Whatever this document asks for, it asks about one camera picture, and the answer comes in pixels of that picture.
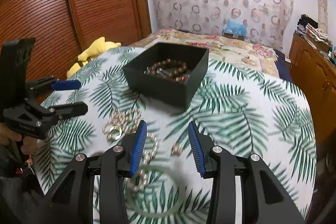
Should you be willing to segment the person's left hand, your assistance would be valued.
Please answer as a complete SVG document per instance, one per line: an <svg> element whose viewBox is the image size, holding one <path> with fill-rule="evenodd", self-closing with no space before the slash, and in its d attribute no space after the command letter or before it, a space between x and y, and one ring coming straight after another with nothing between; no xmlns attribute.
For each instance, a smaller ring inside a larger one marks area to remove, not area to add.
<svg viewBox="0 0 336 224"><path fill-rule="evenodd" d="M22 141L21 151L23 155L33 155L37 149L37 139L30 136L22 137L21 134L12 131L4 123L1 123L0 126L0 138L3 145L9 145L11 141Z"/></svg>

